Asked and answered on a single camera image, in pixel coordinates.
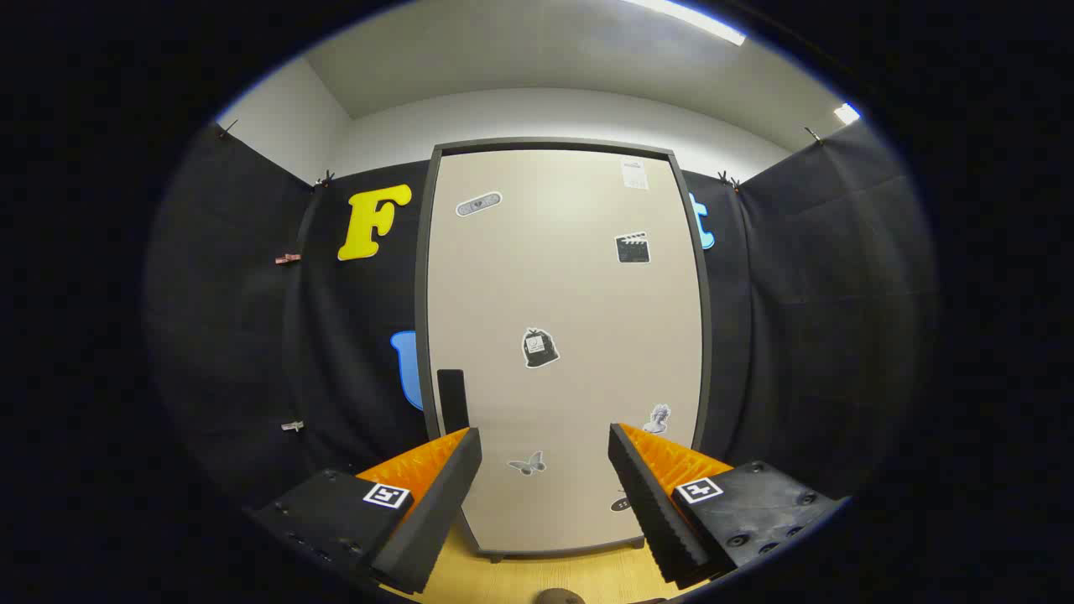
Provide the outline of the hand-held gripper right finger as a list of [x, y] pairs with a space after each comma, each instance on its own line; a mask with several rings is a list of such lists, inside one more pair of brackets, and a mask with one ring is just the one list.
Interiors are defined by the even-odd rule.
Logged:
[[607, 458], [661, 577], [679, 588], [758, 565], [847, 504], [766, 461], [730, 466], [622, 422], [609, 427]]

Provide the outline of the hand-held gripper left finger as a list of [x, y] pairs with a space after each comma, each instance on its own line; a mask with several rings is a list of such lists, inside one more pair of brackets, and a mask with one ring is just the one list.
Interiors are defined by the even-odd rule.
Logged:
[[420, 593], [481, 461], [480, 431], [467, 427], [358, 474], [318, 471], [250, 516], [342, 581]]

